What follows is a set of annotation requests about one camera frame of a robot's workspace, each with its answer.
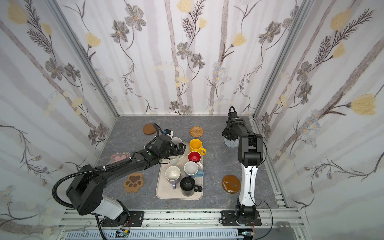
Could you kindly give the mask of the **grey blue woven coaster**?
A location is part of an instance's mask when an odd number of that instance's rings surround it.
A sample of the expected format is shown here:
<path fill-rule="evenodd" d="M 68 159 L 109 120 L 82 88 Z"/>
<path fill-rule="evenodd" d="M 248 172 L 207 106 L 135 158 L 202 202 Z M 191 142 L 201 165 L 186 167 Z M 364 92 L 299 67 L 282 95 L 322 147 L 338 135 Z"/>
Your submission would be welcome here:
<path fill-rule="evenodd" d="M 236 140 L 225 139 L 225 145 L 229 148 L 237 148 L 239 146 L 239 139 L 236 139 Z"/>

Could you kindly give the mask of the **woven rattan round coaster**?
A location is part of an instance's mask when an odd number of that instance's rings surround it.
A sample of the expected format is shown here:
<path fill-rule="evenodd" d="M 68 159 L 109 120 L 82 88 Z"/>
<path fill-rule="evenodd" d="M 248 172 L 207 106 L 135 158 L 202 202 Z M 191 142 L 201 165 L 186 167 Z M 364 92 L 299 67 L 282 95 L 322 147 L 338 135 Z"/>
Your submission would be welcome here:
<path fill-rule="evenodd" d="M 200 138 L 204 134 L 204 130 L 201 127 L 195 126 L 190 129 L 190 135 L 194 138 Z"/>

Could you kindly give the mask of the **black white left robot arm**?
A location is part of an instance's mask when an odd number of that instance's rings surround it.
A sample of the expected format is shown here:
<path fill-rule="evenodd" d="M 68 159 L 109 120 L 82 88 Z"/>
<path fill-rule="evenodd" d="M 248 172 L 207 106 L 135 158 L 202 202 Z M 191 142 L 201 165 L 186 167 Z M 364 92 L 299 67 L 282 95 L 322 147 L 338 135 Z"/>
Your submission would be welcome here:
<path fill-rule="evenodd" d="M 183 143 L 173 143 L 168 135 L 160 135 L 127 159 L 95 168 L 89 165 L 83 167 L 72 177 L 73 181 L 66 191 L 71 208 L 81 216 L 103 216 L 115 226 L 125 225 L 131 220 L 129 210 L 121 201 L 104 197 L 104 189 L 131 173 L 162 164 L 164 159 L 181 156 L 186 148 Z"/>

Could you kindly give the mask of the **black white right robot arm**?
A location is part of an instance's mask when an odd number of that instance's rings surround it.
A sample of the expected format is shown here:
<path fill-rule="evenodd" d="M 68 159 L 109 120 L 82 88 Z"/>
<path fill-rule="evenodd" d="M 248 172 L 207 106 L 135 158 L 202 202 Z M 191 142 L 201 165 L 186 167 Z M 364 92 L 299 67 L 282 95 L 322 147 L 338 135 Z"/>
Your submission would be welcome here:
<path fill-rule="evenodd" d="M 241 226 L 248 224 L 260 226 L 262 223 L 256 210 L 255 185 L 258 168 L 265 161 L 263 138 L 247 127 L 246 120 L 239 117 L 233 106 L 229 108 L 222 136 L 227 141 L 239 141 L 238 161 L 242 168 L 242 178 L 235 207 L 235 221 Z"/>

